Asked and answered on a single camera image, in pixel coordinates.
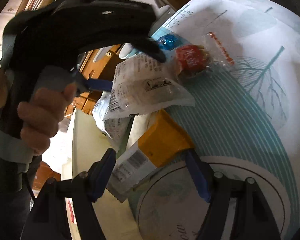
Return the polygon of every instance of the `snack package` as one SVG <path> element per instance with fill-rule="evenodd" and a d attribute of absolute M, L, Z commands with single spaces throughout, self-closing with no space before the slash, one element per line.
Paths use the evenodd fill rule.
<path fill-rule="evenodd" d="M 145 182 L 177 153 L 194 148 L 188 133 L 163 109 L 154 124 L 116 162 L 107 189 L 124 202 L 129 192 Z"/>
<path fill-rule="evenodd" d="M 178 83 L 169 62 L 161 64 L 148 55 L 139 54 L 117 65 L 104 120 L 194 104 L 194 97 Z"/>
<path fill-rule="evenodd" d="M 164 49 L 170 65 L 181 79 L 191 78 L 199 73 L 230 70 L 234 61 L 229 56 L 215 33 L 203 36 L 203 45 L 188 44 L 178 35 L 169 33 L 157 40 Z"/>
<path fill-rule="evenodd" d="M 92 116 L 96 120 L 97 127 L 109 137 L 110 144 L 118 151 L 129 125 L 130 117 L 103 120 L 110 98 L 111 93 L 103 92 L 101 98 L 93 108 Z"/>

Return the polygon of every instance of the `teal stripes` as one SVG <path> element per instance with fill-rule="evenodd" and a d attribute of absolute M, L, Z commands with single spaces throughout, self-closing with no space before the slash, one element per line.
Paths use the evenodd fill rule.
<path fill-rule="evenodd" d="M 298 191 L 287 153 L 266 114 L 227 72 L 198 76 L 186 88 L 196 106 L 170 107 L 168 113 L 192 137 L 199 155 L 247 160 L 279 179 L 291 205 L 290 239 L 299 227 Z"/>

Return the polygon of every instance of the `wooden cabinet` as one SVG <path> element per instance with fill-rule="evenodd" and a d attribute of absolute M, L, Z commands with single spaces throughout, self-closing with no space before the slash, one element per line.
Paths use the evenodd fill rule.
<path fill-rule="evenodd" d="M 120 45 L 113 46 L 110 51 L 97 62 L 93 62 L 93 60 L 99 49 L 89 52 L 80 67 L 82 75 L 87 79 L 98 78 L 112 81 L 116 66 L 122 62 L 117 55 L 119 48 Z M 92 114 L 92 110 L 101 95 L 101 91 L 81 94 L 80 97 L 75 98 L 72 104 L 66 108 L 65 117 L 71 118 L 74 108 L 80 109 L 86 114 Z"/>
<path fill-rule="evenodd" d="M 55 178 L 57 181 L 61 180 L 60 173 L 54 172 L 49 165 L 45 162 L 40 163 L 40 167 L 34 177 L 34 182 L 32 189 L 41 190 L 42 186 L 45 184 L 48 178 Z"/>

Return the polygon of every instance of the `barcode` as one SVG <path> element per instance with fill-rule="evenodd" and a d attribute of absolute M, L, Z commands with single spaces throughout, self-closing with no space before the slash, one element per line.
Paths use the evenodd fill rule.
<path fill-rule="evenodd" d="M 127 160 L 136 170 L 139 169 L 148 159 L 144 154 L 137 150 L 130 158 Z"/>
<path fill-rule="evenodd" d="M 115 90 L 111 92 L 110 102 L 109 102 L 109 111 L 113 112 L 115 110 L 121 109 L 117 99 L 115 98 Z"/>

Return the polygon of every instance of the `clear plastic wrapper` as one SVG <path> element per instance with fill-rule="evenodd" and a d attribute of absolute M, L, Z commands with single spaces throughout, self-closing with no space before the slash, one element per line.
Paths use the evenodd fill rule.
<path fill-rule="evenodd" d="M 185 43 L 178 35 L 170 33 L 157 40 L 169 59 L 175 74 L 183 78 L 192 78 L 199 73 L 216 73 L 234 68 L 229 56 L 215 33 L 203 36 L 202 45 Z"/>
<path fill-rule="evenodd" d="M 194 97 L 178 83 L 170 62 L 139 54 L 117 65 L 104 120 L 149 114 L 168 106 L 194 106 Z"/>
<path fill-rule="evenodd" d="M 110 144 L 118 151 L 129 125 L 130 117 L 103 120 L 109 106 L 110 98 L 111 93 L 103 92 L 101 98 L 93 108 L 92 116 L 96 120 L 97 127 L 109 137 Z"/>

